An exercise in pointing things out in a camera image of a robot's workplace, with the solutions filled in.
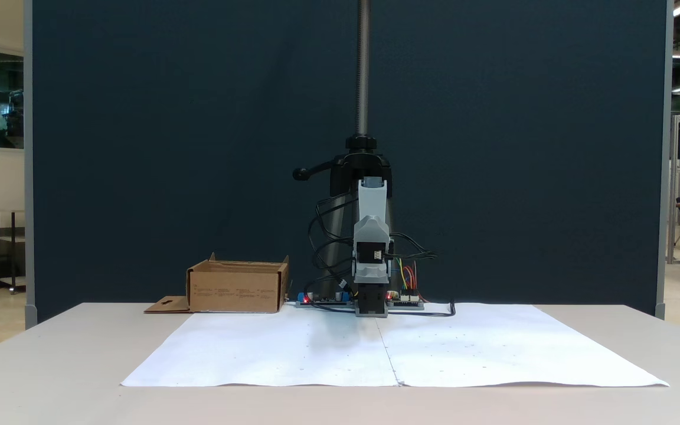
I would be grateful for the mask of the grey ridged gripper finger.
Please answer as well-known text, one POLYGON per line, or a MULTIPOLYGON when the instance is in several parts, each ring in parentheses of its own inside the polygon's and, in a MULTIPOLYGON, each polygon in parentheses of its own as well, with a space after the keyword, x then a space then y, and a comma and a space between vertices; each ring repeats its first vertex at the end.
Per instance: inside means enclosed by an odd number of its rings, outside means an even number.
POLYGON ((388 244, 390 229, 383 218, 376 215, 364 216, 354 224, 354 243, 388 244))

